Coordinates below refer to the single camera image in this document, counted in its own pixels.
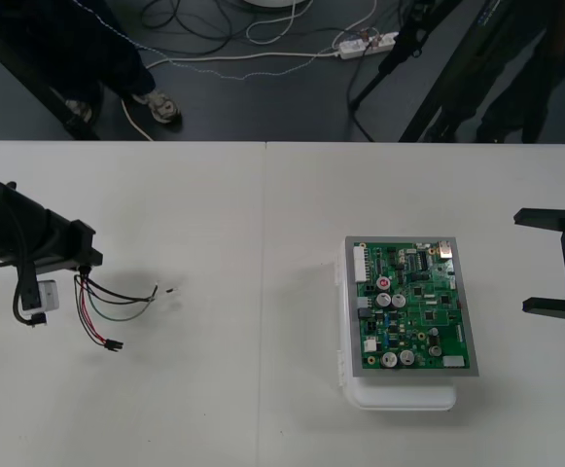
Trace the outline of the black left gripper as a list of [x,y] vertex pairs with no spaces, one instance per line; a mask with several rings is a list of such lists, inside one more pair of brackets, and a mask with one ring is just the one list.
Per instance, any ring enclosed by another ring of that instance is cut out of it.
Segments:
[[47,209],[47,231],[33,248],[37,273],[91,269],[103,264],[103,255],[93,246],[96,231],[81,220],[70,221]]

